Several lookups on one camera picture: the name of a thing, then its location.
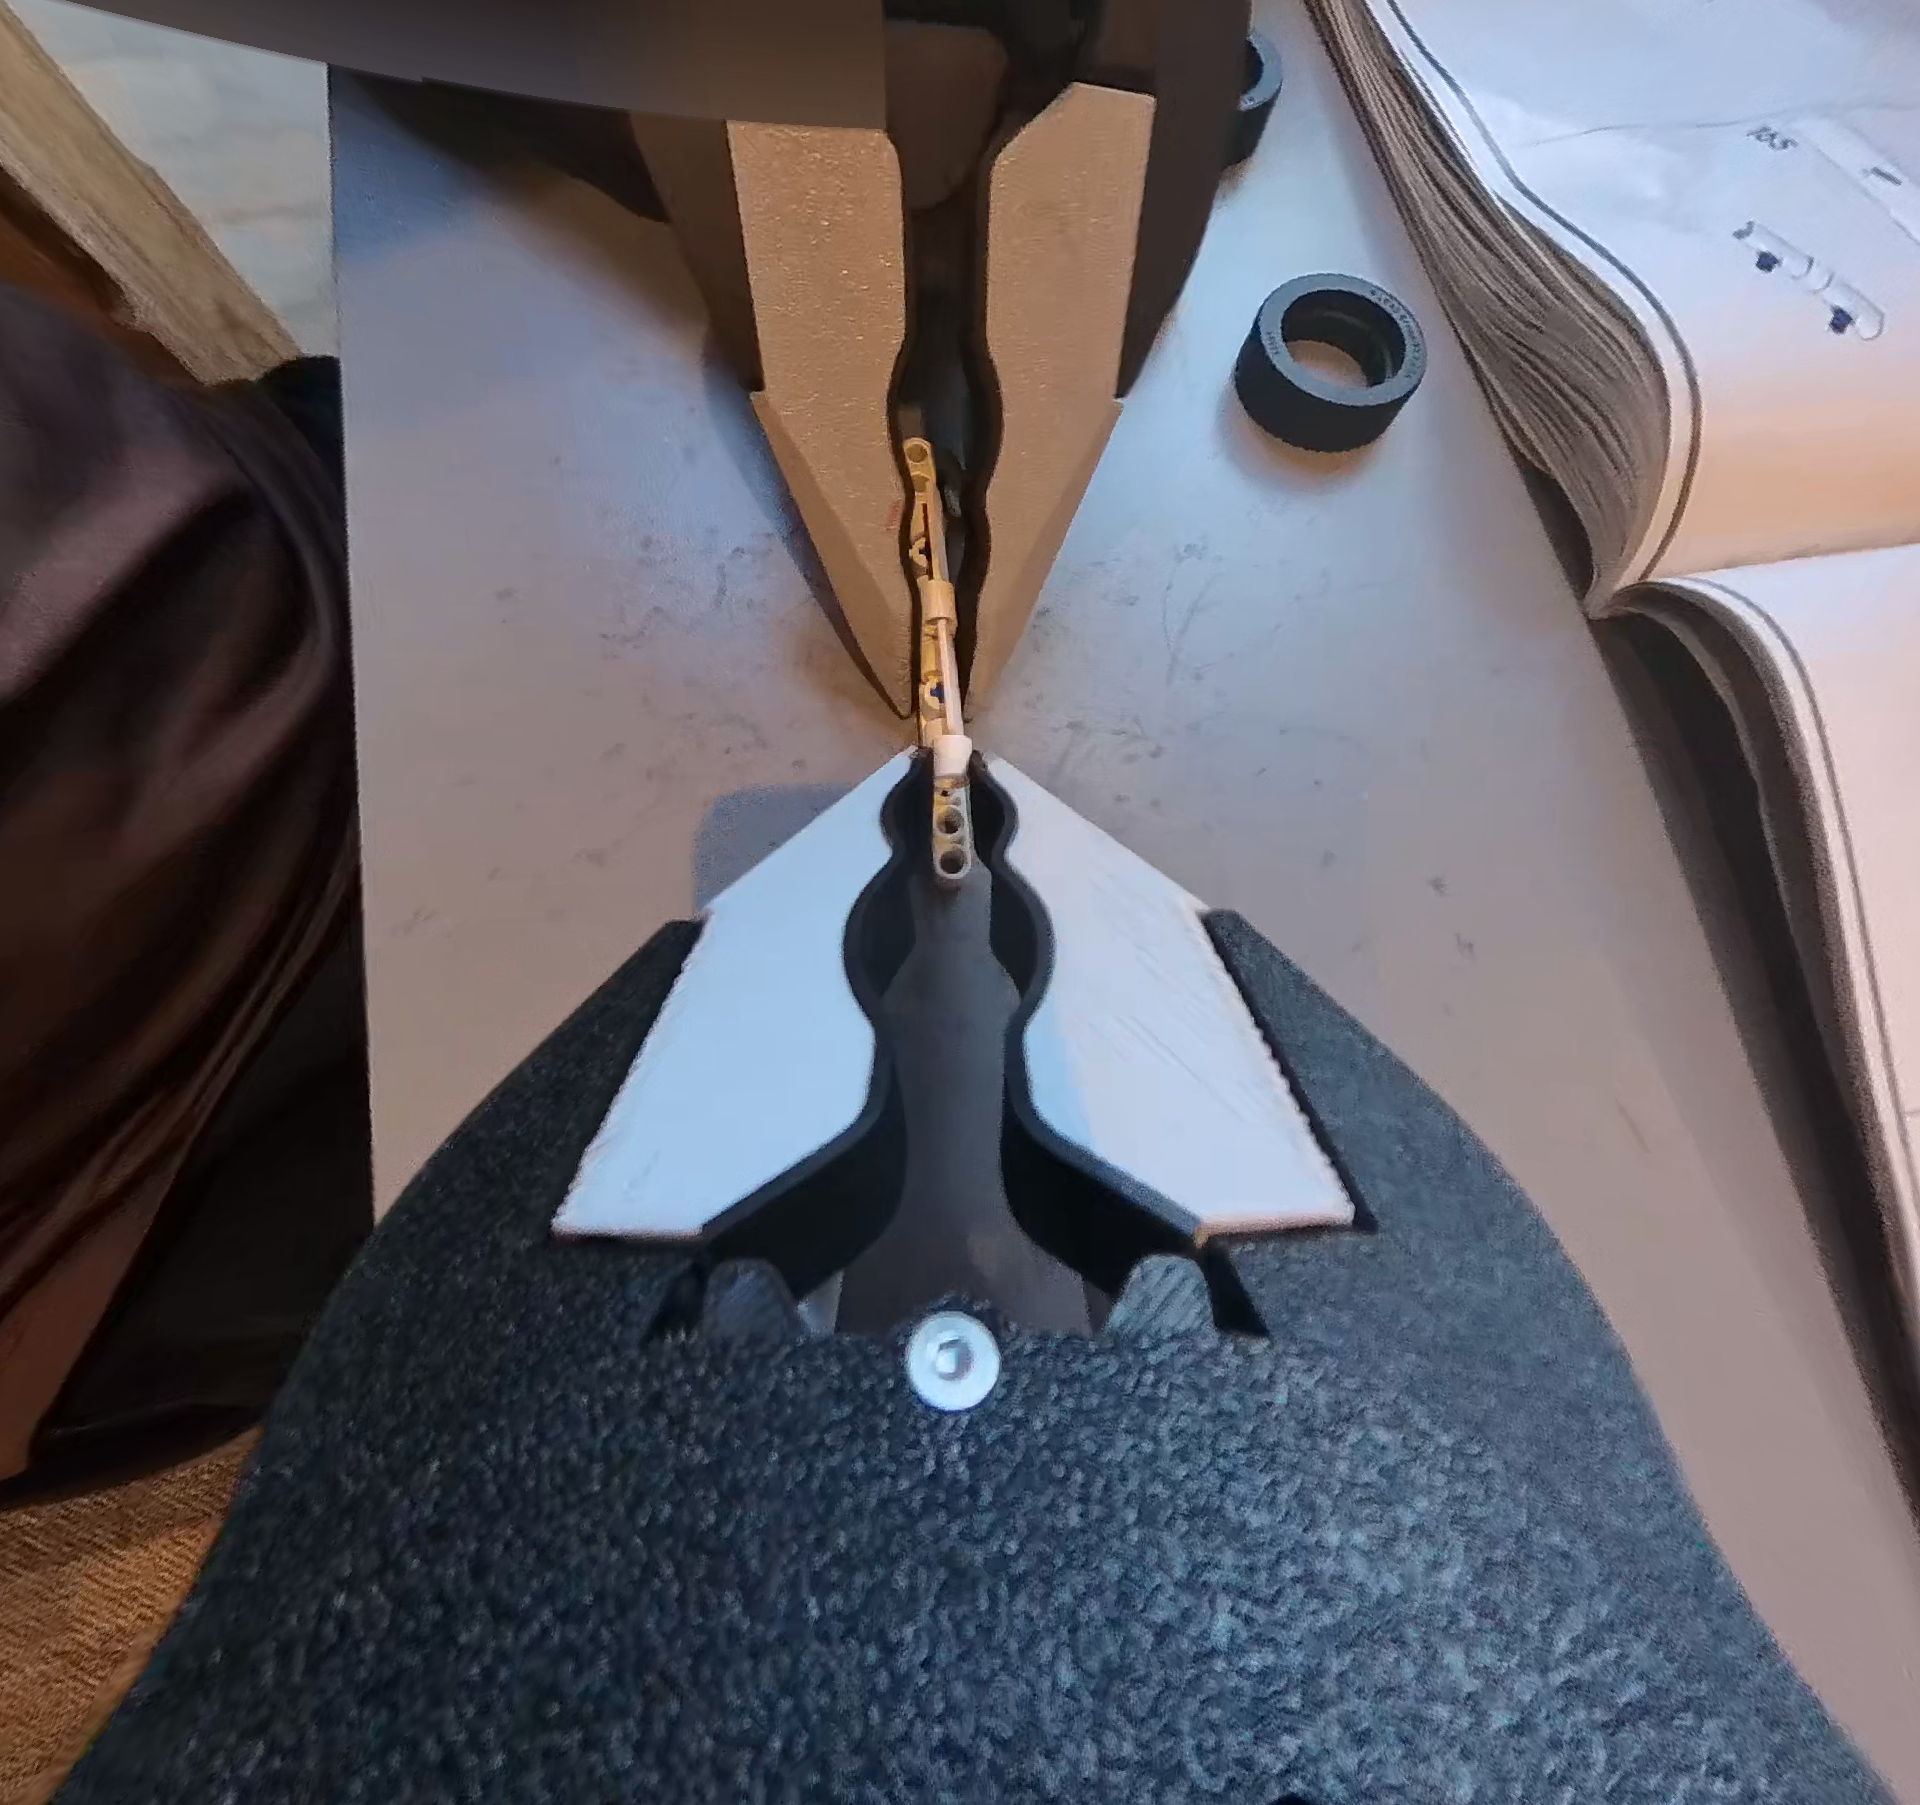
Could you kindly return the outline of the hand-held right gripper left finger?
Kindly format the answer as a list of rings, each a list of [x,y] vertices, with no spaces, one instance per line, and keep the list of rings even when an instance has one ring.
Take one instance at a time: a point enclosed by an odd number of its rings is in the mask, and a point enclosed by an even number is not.
[[[898,754],[710,897],[555,1241],[761,1261],[806,1296],[879,1238],[907,1157],[878,1017],[910,947],[925,781]]]

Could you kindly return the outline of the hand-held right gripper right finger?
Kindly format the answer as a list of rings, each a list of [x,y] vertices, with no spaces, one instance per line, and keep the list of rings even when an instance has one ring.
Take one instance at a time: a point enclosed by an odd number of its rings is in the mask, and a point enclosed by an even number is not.
[[[1147,1258],[1240,1296],[1233,1247],[1349,1231],[1357,1201],[1206,902],[1006,760],[975,789],[1015,990],[999,1173],[1023,1231],[1109,1296]]]

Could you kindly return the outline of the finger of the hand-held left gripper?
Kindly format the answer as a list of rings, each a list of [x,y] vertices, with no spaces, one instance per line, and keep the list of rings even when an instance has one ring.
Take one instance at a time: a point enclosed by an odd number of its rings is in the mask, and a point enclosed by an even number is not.
[[[1155,123],[1148,93],[1069,82],[979,168],[977,363],[988,437],[967,705],[1010,662],[1119,419],[1119,344]]]
[[[913,711],[915,606],[891,393],[907,338],[900,159],[879,130],[726,126],[755,417],[881,698]]]

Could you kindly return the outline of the long white toy beam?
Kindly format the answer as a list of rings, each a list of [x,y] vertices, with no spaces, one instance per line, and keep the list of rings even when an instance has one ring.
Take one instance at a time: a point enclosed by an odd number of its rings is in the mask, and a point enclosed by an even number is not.
[[[938,575],[951,581],[946,550],[946,515],[940,493],[938,462],[921,437],[907,437],[900,447],[909,482],[909,575]],[[917,629],[917,731],[928,756],[938,735],[969,735],[965,719],[963,675],[955,641],[925,641]],[[974,874],[975,840],[970,817],[970,770],[963,785],[938,787],[930,772],[930,870],[941,891],[958,891]]]

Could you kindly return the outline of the grey desk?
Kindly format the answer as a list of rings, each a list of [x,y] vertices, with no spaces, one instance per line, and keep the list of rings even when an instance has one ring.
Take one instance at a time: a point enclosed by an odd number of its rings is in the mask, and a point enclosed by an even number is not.
[[[1498,1155],[1716,1544],[1916,1800],[1910,1441],[1654,646],[1590,626],[1299,0],[1285,88],[979,719],[1243,911]],[[335,76],[333,249],[381,1215],[667,920],[898,752],[664,224]],[[1401,301],[1377,443],[1236,399],[1286,281]]]

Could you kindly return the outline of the narrow black rubber tyre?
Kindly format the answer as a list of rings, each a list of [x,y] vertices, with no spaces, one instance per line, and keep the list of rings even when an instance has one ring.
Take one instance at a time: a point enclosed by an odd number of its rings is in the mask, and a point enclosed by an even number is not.
[[[1258,27],[1246,33],[1240,71],[1236,113],[1219,159],[1223,174],[1254,159],[1285,88],[1280,48]]]

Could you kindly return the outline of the open white instruction booklet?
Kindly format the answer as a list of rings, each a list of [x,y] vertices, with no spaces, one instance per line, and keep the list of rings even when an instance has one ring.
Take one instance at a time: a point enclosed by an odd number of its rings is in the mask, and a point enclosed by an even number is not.
[[[1916,0],[1308,10],[1589,616],[1725,705],[1916,1355]]]

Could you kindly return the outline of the wooden side panel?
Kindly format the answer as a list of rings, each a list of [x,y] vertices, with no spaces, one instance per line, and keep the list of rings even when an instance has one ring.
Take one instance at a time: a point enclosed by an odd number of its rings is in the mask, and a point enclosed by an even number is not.
[[[1,279],[180,382],[299,357],[173,189],[1,10]]]

